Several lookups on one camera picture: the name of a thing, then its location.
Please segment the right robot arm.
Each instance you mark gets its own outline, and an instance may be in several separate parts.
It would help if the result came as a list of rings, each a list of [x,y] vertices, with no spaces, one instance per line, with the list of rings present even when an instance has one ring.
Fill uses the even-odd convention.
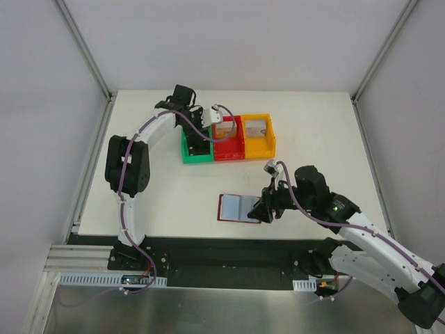
[[[294,172],[291,185],[283,161],[269,161],[264,170],[270,185],[248,212],[248,217],[272,223],[285,210],[304,216],[359,247],[327,238],[306,261],[317,276],[333,270],[349,275],[384,294],[414,325],[430,329],[444,311],[444,265],[435,266],[386,235],[347,197],[332,192],[315,166]]]

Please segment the red leather card holder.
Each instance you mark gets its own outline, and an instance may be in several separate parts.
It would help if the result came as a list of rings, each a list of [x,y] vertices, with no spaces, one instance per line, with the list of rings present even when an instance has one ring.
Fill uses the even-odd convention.
[[[220,194],[218,202],[218,221],[236,223],[270,223],[275,210],[262,203],[256,196]]]

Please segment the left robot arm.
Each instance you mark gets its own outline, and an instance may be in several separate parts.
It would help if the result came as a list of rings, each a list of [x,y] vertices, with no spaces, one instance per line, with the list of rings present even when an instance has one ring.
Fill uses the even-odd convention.
[[[222,119],[218,109],[205,111],[196,104],[196,92],[177,84],[173,93],[154,107],[154,115],[129,136],[108,141],[104,177],[115,194],[120,232],[108,266],[151,271],[154,261],[143,249],[146,238],[136,203],[151,176],[150,150],[170,131],[180,128],[187,157],[210,157],[211,126]]]

